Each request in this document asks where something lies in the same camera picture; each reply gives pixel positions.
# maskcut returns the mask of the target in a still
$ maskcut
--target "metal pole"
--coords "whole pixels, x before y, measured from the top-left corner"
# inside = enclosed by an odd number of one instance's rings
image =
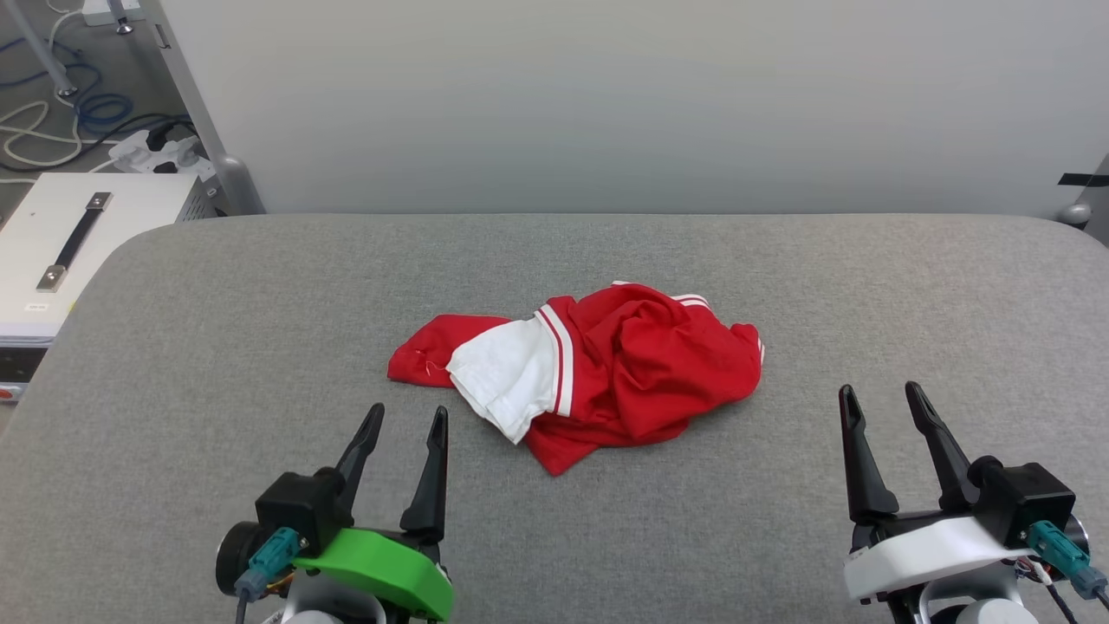
[[[115,34],[128,34],[134,32],[134,27],[128,23],[128,12],[123,10],[122,0],[108,0],[108,9],[112,11],[112,18],[120,24],[115,29]]]
[[[27,39],[27,44],[31,47],[34,55],[39,58],[39,62],[50,73],[50,79],[54,81],[54,86],[58,88],[58,94],[72,95],[77,93],[77,86],[73,86],[73,83],[65,75],[65,68],[58,62],[58,59],[50,53],[50,50],[47,50],[45,43],[42,42],[42,39],[31,28],[31,22],[27,21],[27,16],[23,14],[23,10],[19,8],[16,0],[3,0],[3,3],[16,20],[16,25],[23,33],[23,38]]]

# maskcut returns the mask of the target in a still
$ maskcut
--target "black tape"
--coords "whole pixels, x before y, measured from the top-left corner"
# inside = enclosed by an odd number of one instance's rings
[[[1109,186],[1109,175],[1095,175],[1092,173],[1064,173],[1062,177],[1059,177],[1059,185],[1100,188]]]

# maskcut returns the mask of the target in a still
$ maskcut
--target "gray fabric surface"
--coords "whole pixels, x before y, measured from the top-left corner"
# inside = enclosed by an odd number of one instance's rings
[[[523,317],[613,278],[751,323],[765,374],[680,439],[551,479],[386,361],[444,311]],[[93,279],[0,438],[6,622],[231,622],[213,553],[281,472],[386,422],[356,503],[395,528],[450,409],[454,622],[888,622],[849,604],[836,391],[902,508],[938,487],[903,395],[971,458],[1038,461],[1109,552],[1109,252],[1020,217],[288,215],[144,234]],[[1102,557],[1109,567],[1109,556]],[[1061,621],[1026,587],[1041,622]],[[1105,617],[1071,604],[1089,621]],[[257,622],[277,606],[252,607]]]

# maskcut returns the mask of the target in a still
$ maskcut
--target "black handle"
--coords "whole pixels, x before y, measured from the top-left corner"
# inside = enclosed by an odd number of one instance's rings
[[[93,193],[92,198],[84,206],[84,214],[81,215],[81,219],[77,222],[77,227],[73,227],[73,232],[70,233],[70,237],[65,239],[65,244],[62,245],[61,253],[58,254],[58,259],[54,260],[55,265],[64,266],[69,268],[73,264],[73,258],[77,257],[77,252],[81,248],[81,243],[84,242],[85,236],[92,231],[93,223],[100,215],[103,214],[104,208],[108,207],[108,201],[112,198],[112,193]]]
[[[447,409],[439,407],[427,434],[427,462],[400,529],[423,544],[442,541],[447,520]]]
[[[947,426],[940,420],[936,409],[924,395],[920,385],[910,381],[905,385],[905,398],[913,412],[916,430],[928,442],[932,464],[939,479],[939,509],[945,512],[963,512],[978,502],[978,489],[970,483],[967,470],[970,462],[955,441]]]
[[[897,513],[897,497],[886,490],[878,464],[866,442],[866,419],[849,386],[840,389],[843,464],[847,474],[847,510],[855,524],[874,524]]]
[[[377,437],[381,433],[383,421],[385,421],[385,406],[374,403],[369,408],[369,413],[362,421],[362,427],[347,444],[346,451],[343,451],[339,463],[335,464],[335,470],[343,475],[343,492],[339,493],[336,504],[338,509],[348,514],[354,509],[354,497],[358,493],[358,483],[362,481],[362,471],[366,467],[366,458],[377,447]]]

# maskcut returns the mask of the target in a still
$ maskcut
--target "cable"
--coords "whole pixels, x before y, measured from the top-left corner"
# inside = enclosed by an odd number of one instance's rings
[[[151,112],[151,113],[145,113],[145,114],[140,114],[140,115],[136,115],[136,116],[132,116],[131,119],[129,119],[129,120],[124,121],[123,123],[120,123],[115,127],[112,127],[111,130],[109,130],[103,136],[101,136],[100,139],[96,139],[95,141],[93,141],[92,144],[83,147],[80,152],[78,152],[77,155],[74,155],[72,158],[70,158],[67,162],[71,162],[73,160],[77,160],[77,158],[79,158],[79,157],[88,154],[92,150],[99,147],[102,143],[105,143],[108,141],[109,136],[112,136],[114,134],[119,134],[120,132],[123,132],[124,130],[132,130],[132,131],[134,131],[134,130],[138,130],[139,127],[142,127],[142,126],[135,126],[135,127],[129,127],[129,126],[133,125],[134,122],[142,121],[144,119],[157,119],[159,121],[184,121],[184,120],[186,120],[189,117],[187,117],[187,115],[183,115],[183,114],[182,115],[172,115],[172,114],[165,114],[165,113],[160,113],[160,112]],[[58,168],[59,166],[61,166],[61,164],[41,165],[41,166],[11,166],[9,164],[0,162],[0,168],[7,170],[7,171],[11,171],[11,172],[14,172],[14,173],[39,173],[39,172],[42,172],[42,171],[53,171],[54,168]]]
[[[10,113],[3,115],[2,117],[0,117],[0,122],[8,121],[12,116],[14,116],[14,115],[17,115],[17,114],[19,114],[19,113],[21,113],[21,112],[23,112],[26,110],[29,110],[31,108],[38,106],[38,105],[42,106],[42,111],[39,113],[39,116],[33,122],[31,122],[30,129],[34,130],[35,127],[39,126],[40,123],[42,123],[42,120],[44,120],[47,117],[47,112],[50,110],[50,104],[48,104],[44,100],[39,100],[37,102],[31,102],[29,104],[20,106],[18,109],[13,110],[12,112],[10,112]],[[74,146],[74,149],[73,149],[72,152],[70,152],[68,155],[64,155],[64,156],[62,156],[62,157],[60,157],[58,160],[53,160],[53,161],[49,161],[49,162],[40,162],[40,161],[35,161],[35,160],[30,160],[30,158],[23,157],[23,156],[17,154],[16,152],[11,151],[11,144],[14,143],[16,141],[22,139],[23,134],[16,134],[14,136],[12,136],[12,137],[8,139],[7,141],[4,141],[4,143],[3,143],[3,151],[4,151],[6,154],[8,154],[9,157],[11,157],[13,160],[17,160],[17,161],[26,163],[26,164],[33,164],[35,166],[57,166],[57,165],[65,164],[67,162],[75,158],[78,156],[78,154],[81,153],[81,145],[82,145],[81,135],[78,133],[77,126],[78,126],[78,119],[74,115],[73,116],[73,126],[71,129],[72,132],[73,132],[73,139],[70,142],[75,143],[75,146]]]
[[[59,20],[55,23],[55,25],[58,25],[59,23],[61,23],[61,20]],[[0,52],[3,52],[9,48],[18,43],[21,43],[23,41],[26,40],[16,39],[13,41],[6,43],[4,45],[0,45]],[[80,50],[74,50],[72,48],[69,48],[59,41],[53,41],[52,45],[57,45],[62,50],[64,50],[65,52],[68,52],[71,57],[73,57],[74,61],[80,60],[80,57],[82,54]],[[132,102],[131,98],[128,98],[126,95],[122,95],[120,93],[94,93],[95,89],[100,86],[100,84],[103,83],[104,81],[104,75],[95,67],[83,62],[68,63],[64,67],[67,70],[81,69],[91,71],[93,73],[92,83],[81,90],[81,95],[78,98],[75,102],[70,103],[63,100],[58,93],[54,94],[54,99],[57,99],[63,105],[73,109],[74,113],[78,116],[78,125],[81,130],[84,130],[93,134],[98,134],[100,129],[98,129],[96,126],[119,123],[120,121],[124,120],[129,114],[131,114],[131,112],[134,110],[134,102]],[[24,84],[32,80],[42,78],[44,75],[47,75],[47,72],[40,71],[39,73],[21,78],[12,82],[0,82],[0,88],[18,86],[20,84]]]
[[[67,11],[64,9],[59,9],[58,7],[54,7],[53,4],[50,3],[50,0],[47,0],[47,7],[50,7],[50,10],[53,11],[53,12],[55,12],[55,13],[68,13],[69,12],[69,11]]]
[[[1067,606],[1067,601],[1062,600],[1062,596],[1059,595],[1059,590],[1057,590],[1055,585],[1047,585],[1047,591],[1051,594],[1051,597],[1055,599],[1055,604],[1059,605],[1059,611],[1061,611],[1062,616],[1067,618],[1067,624],[1078,624],[1078,621],[1075,620],[1074,612],[1071,612],[1070,607]]]
[[[45,100],[39,100],[38,102],[32,102],[32,104],[47,104]],[[11,132],[13,134],[27,134],[28,136],[34,136],[38,139],[45,139],[48,141],[58,141],[59,143],[74,143],[75,141],[71,137],[55,136],[53,134],[44,134],[42,132],[35,132],[34,130],[28,130],[27,127],[16,127],[13,125],[0,125],[0,132]],[[81,139],[82,143],[95,143],[95,139]],[[104,141],[104,144],[114,145],[121,143],[122,141]]]
[[[1106,595],[1105,587],[1098,587],[1097,590],[1093,590],[1093,595],[1097,596],[1099,601],[1101,601],[1101,604],[1103,604],[1106,608],[1109,608],[1109,596]]]
[[[238,606],[235,607],[235,624],[243,624],[246,620],[246,592],[240,592]]]
[[[16,45],[19,45],[20,43],[22,43],[24,41],[27,41],[27,40],[23,39],[22,37],[20,37],[19,39],[14,39],[12,41],[9,41],[9,42],[4,43],[3,45],[0,45],[0,52],[4,52],[9,48],[13,48]],[[72,55],[74,59],[77,59],[78,57],[81,55],[81,51],[80,50],[74,50],[74,49],[70,48],[69,45],[65,45],[61,41],[54,41],[54,45],[57,45],[57,47],[61,48],[62,50],[69,52],[70,55]],[[4,86],[19,86],[20,84],[23,84],[26,82],[30,82],[32,80],[42,78],[43,75],[47,75],[48,73],[49,73],[48,71],[43,70],[43,71],[40,71],[39,73],[33,74],[33,75],[28,75],[27,78],[21,78],[21,79],[14,81],[14,82],[0,82],[0,88],[4,88]]]
[[[101,168],[108,168],[109,166],[111,166],[113,164],[115,164],[115,158],[114,157],[112,160],[108,161],[108,162],[102,162],[102,163],[98,164],[96,166],[93,166],[92,168],[89,170],[89,173],[95,173],[95,172],[100,171]]]
[[[1078,624],[1078,621],[1075,620],[1075,613],[1070,611],[1069,606],[1067,606],[1067,601],[1062,600],[1062,596],[1059,595],[1059,590],[1051,581],[1051,575],[1044,570],[1044,565],[1036,560],[1027,557],[1020,557],[1020,562],[1036,571],[1036,576],[1039,582],[1044,583],[1044,586],[1047,587],[1048,593],[1051,594],[1051,599],[1055,600],[1055,604],[1057,604],[1059,606],[1059,611],[1062,612],[1062,616],[1067,618],[1067,623]]]
[[[54,22],[54,27],[50,29],[50,39],[49,39],[49,41],[47,43],[47,50],[50,50],[51,54],[54,53],[54,37],[58,35],[58,29],[61,28],[62,22],[64,22],[65,20],[72,18],[73,16],[80,16],[80,14],[81,14],[81,11],[70,11],[70,12],[65,13],[64,16],[58,18],[58,21]]]

